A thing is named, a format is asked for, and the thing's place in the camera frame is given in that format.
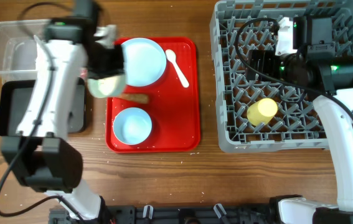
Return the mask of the yellow plastic cup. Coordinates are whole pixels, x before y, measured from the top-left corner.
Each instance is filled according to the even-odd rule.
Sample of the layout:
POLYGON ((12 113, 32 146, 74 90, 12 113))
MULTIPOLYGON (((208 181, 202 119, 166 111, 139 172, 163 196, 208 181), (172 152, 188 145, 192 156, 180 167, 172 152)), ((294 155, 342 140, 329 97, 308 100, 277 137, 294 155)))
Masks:
POLYGON ((247 119, 253 126, 268 124, 277 112, 277 102, 271 98, 263 98, 248 107, 247 119))

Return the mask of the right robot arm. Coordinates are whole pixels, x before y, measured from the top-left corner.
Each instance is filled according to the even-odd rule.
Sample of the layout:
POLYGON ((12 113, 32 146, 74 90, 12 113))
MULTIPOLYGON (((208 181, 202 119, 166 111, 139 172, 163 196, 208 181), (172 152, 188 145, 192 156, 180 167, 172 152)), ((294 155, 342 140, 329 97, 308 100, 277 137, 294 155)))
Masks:
POLYGON ((337 180, 337 203, 281 196, 273 200, 280 223, 353 223, 353 56, 338 57, 330 17, 271 20, 275 50, 242 59, 247 77, 293 86, 311 97, 326 133, 337 180))

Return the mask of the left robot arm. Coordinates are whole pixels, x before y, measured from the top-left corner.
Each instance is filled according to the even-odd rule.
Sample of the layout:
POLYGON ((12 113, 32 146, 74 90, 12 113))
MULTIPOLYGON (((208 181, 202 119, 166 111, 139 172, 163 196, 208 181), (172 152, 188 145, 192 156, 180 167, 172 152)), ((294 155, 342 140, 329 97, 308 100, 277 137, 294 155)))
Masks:
POLYGON ((15 136, 4 136, 1 152, 24 187, 56 199, 76 223, 111 223, 102 196, 82 178, 82 155, 67 142, 68 121, 83 70, 96 98, 120 95, 126 86, 124 52, 98 36, 101 7, 75 1, 71 15, 52 18, 36 37, 42 59, 30 102, 15 136))

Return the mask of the brown carrot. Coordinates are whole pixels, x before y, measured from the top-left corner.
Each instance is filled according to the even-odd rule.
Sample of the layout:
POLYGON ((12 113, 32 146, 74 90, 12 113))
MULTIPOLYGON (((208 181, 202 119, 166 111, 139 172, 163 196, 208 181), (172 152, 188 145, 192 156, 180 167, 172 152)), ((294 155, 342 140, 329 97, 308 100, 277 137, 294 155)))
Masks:
POLYGON ((140 104, 148 104, 149 96, 140 93, 122 93, 117 98, 140 104))

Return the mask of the green bowl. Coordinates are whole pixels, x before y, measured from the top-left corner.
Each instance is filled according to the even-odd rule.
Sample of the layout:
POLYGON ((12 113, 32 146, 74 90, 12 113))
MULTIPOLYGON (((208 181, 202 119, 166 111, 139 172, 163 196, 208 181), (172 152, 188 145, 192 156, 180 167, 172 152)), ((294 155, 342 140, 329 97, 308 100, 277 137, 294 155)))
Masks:
POLYGON ((126 88, 126 76, 117 75, 99 80, 88 79, 87 86, 95 98, 116 97, 121 95, 126 88))

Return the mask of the small light blue bowl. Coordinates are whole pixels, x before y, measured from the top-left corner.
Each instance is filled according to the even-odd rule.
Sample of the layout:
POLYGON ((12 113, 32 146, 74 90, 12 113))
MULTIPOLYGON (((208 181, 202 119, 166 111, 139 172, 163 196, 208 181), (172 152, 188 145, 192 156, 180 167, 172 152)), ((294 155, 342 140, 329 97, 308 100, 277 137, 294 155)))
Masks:
POLYGON ((150 115, 141 108, 127 108, 119 112, 113 122, 113 133, 126 145, 144 142, 151 134, 153 123, 150 115))

